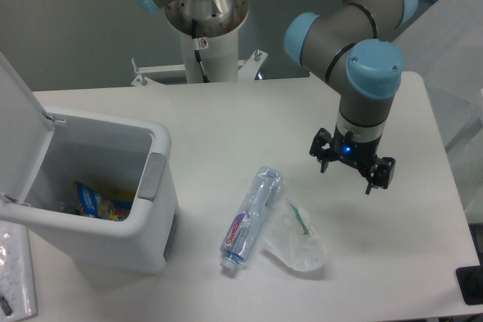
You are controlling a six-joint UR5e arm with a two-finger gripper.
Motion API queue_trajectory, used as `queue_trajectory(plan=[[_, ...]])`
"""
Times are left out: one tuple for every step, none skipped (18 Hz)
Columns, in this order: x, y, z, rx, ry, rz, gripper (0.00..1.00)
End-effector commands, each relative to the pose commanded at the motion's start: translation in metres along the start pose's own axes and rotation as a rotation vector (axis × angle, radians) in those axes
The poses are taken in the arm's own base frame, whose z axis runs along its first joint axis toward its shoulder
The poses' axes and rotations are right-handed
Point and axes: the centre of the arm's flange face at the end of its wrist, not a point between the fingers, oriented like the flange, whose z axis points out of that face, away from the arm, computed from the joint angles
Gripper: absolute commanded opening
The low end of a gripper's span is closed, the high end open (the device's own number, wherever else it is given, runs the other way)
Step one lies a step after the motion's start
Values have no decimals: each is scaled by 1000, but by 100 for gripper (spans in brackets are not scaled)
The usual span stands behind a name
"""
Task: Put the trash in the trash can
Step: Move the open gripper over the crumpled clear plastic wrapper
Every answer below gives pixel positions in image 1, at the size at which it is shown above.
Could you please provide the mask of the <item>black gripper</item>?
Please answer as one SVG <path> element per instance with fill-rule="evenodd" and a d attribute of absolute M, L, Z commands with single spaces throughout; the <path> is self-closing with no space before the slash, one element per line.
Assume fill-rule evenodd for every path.
<path fill-rule="evenodd" d="M 309 154 L 320 163 L 321 173 L 333 161 L 357 169 L 368 181 L 365 194 L 369 195 L 372 189 L 388 189 L 395 170 L 394 158 L 377 157 L 380 139 L 381 136 L 370 142 L 356 142 L 353 139 L 346 140 L 338 129 L 331 135 L 328 130 L 320 128 L 313 138 Z"/>

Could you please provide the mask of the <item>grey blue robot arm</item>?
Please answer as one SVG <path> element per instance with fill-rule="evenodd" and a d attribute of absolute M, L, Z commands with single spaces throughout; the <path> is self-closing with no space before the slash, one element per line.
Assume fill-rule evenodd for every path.
<path fill-rule="evenodd" d="M 163 11 L 180 36 L 190 83 L 238 79 L 238 30 L 248 0 L 136 0 L 148 13 Z M 289 57 L 340 95 L 334 131 L 321 129 L 310 147 L 322 170 L 334 161 L 355 168 L 369 189 L 386 189 L 395 160 L 377 148 L 404 67 L 385 37 L 406 22 L 418 0 L 341 0 L 329 18 L 303 13 L 288 27 Z"/>

